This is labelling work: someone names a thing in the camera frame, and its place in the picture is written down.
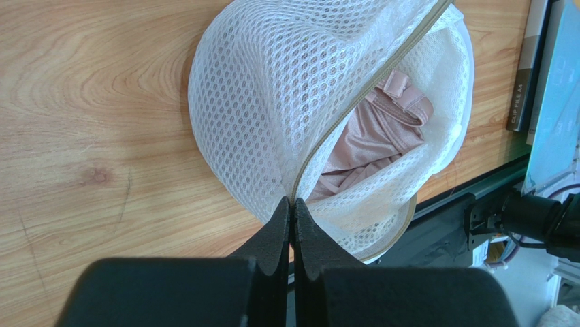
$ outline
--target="mesh laundry bag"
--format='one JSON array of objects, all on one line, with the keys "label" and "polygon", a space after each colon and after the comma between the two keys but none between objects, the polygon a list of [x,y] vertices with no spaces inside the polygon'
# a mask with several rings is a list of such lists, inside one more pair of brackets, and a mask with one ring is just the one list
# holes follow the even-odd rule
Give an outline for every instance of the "mesh laundry bag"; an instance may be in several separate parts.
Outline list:
[{"label": "mesh laundry bag", "polygon": [[434,106],[424,144],[307,202],[357,258],[385,251],[466,128],[470,60],[449,2],[235,0],[204,33],[189,78],[191,124],[212,171],[266,222],[281,197],[308,198],[356,104],[390,71],[404,72]]}]

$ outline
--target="beige zipper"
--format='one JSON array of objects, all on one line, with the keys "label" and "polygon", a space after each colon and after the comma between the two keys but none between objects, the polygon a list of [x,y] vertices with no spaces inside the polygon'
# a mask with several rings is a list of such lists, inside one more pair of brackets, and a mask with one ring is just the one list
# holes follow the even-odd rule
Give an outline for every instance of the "beige zipper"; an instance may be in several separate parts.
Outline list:
[{"label": "beige zipper", "polygon": [[347,106],[347,109],[340,115],[336,122],[324,133],[322,138],[316,143],[313,150],[310,151],[306,157],[306,161],[302,164],[300,171],[298,172],[298,177],[294,182],[294,187],[292,189],[292,194],[290,195],[290,203],[293,205],[296,199],[296,191],[298,190],[298,185],[302,179],[302,175],[306,170],[306,167],[314,157],[314,154],[319,150],[326,139],[332,134],[332,132],[337,128],[337,126],[344,120],[344,118],[354,109],[354,107],[362,101],[362,99],[385,77],[387,74],[393,70],[393,68],[407,55],[407,53],[425,36],[429,31],[431,26],[443,15],[443,12],[449,7],[453,0],[439,0],[433,8],[429,11],[427,16],[419,23],[417,28],[411,33],[407,40],[397,49],[391,58],[378,70],[378,72],[364,85],[362,91],[354,98],[351,103]]}]

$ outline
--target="pink bra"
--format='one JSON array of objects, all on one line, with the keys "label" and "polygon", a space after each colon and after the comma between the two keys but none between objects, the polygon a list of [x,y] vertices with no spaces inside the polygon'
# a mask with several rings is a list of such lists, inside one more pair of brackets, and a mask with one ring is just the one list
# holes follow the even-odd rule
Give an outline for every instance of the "pink bra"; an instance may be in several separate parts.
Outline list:
[{"label": "pink bra", "polygon": [[338,194],[423,144],[419,127],[432,115],[423,92],[392,71],[355,108],[308,199]]}]

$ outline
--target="wood grain surface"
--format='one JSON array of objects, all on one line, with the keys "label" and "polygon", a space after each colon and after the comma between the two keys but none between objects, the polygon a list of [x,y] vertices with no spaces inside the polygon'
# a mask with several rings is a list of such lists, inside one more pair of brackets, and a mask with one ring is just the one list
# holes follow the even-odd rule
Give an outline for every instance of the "wood grain surface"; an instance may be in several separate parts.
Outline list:
[{"label": "wood grain surface", "polygon": [[[51,326],[99,258],[221,256],[260,223],[197,150],[196,44],[222,0],[0,1],[0,326]],[[528,1],[457,0],[474,43],[467,138],[424,200],[528,151],[504,130]]]}]

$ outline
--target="black cable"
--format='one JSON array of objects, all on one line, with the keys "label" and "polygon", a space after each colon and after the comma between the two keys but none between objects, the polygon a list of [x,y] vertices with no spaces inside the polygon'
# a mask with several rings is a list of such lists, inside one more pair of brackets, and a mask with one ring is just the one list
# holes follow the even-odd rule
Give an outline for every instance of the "black cable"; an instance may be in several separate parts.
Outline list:
[{"label": "black cable", "polygon": [[[526,237],[522,236],[519,238],[518,241],[522,242],[525,239],[526,239]],[[497,261],[497,262],[487,263],[487,266],[490,268],[499,268],[499,267],[506,266],[515,257],[515,255],[519,252],[520,249],[521,249],[521,247],[517,243],[515,243],[515,247],[511,250],[511,252],[508,254],[508,256],[505,259]]]},{"label": "black cable", "polygon": [[580,188],[580,184],[570,184],[568,186],[564,186],[563,188],[556,190],[548,198],[553,199],[554,197],[564,193],[565,191],[570,191],[571,189],[578,189],[578,188]]}]

